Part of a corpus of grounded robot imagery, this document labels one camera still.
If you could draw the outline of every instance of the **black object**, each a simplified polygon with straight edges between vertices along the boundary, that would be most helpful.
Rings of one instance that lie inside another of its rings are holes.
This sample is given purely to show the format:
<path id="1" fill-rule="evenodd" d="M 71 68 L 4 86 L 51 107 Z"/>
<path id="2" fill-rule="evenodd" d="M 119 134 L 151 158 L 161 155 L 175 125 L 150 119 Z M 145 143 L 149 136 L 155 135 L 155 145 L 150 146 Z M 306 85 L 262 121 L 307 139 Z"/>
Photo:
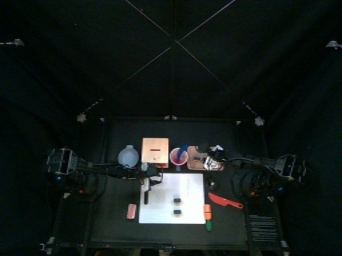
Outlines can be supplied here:
<path id="1" fill-rule="evenodd" d="M 58 177 L 66 177 L 64 189 L 78 194 L 90 195 L 98 190 L 98 175 L 111 176 L 123 180 L 143 180 L 154 176 L 159 176 L 157 168 L 150 168 L 150 172 L 145 172 L 138 168 L 126 168 L 116 163 L 94 164 L 78 157 L 71 149 L 54 149 L 47 160 L 47 172 Z M 88 183 L 90 174 L 95 176 L 95 182 Z M 151 180 L 151 186 L 162 183 L 162 181 Z"/>
<path id="2" fill-rule="evenodd" d="M 233 177 L 237 196 L 267 196 L 289 182 L 303 183 L 306 162 L 301 162 L 295 155 L 285 155 L 278 159 L 238 155 L 229 161 L 238 169 Z"/>

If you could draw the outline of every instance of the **black table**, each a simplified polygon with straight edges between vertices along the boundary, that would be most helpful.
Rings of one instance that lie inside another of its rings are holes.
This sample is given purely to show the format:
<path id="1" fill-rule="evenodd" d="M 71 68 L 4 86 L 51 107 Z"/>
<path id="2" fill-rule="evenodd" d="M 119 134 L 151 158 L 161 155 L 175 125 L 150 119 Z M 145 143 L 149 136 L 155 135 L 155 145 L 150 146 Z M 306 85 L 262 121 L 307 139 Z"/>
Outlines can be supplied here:
<path id="1" fill-rule="evenodd" d="M 84 130 L 76 146 L 82 153 L 78 153 L 87 161 L 94 162 L 116 160 L 126 145 L 134 145 L 141 154 L 145 137 L 169 138 L 170 149 L 183 144 L 197 145 L 199 141 L 207 141 L 213 146 L 221 145 L 229 153 L 267 156 L 263 128 L 254 124 L 254 120 L 166 121 L 116 118 L 107 119 L 104 123 L 88 125 Z M 171 164 L 166 172 L 175 172 Z M 185 172 L 195 171 L 182 166 L 181 173 Z M 217 194 L 231 200 L 241 200 L 233 193 L 234 169 L 229 164 L 223 171 L 202 173 L 206 202 L 210 202 L 209 188 L 205 184 L 209 177 L 219 182 Z M 63 247 L 78 248 L 83 255 L 87 248 L 251 249 L 251 244 L 247 243 L 250 236 L 246 232 L 246 218 L 249 219 L 246 211 L 210 202 L 211 232 L 201 224 L 139 224 L 138 217 L 134 221 L 126 219 L 128 204 L 132 202 L 139 204 L 139 181 L 102 177 L 99 189 L 102 196 L 92 202 L 82 202 L 72 196 L 62 199 L 54 232 L 55 252 L 56 248 Z M 267 206 L 270 204 L 267 200 L 263 203 L 266 204 L 263 209 L 271 209 L 269 215 L 274 215 L 279 225 L 277 202 L 271 203 L 271 207 Z"/>

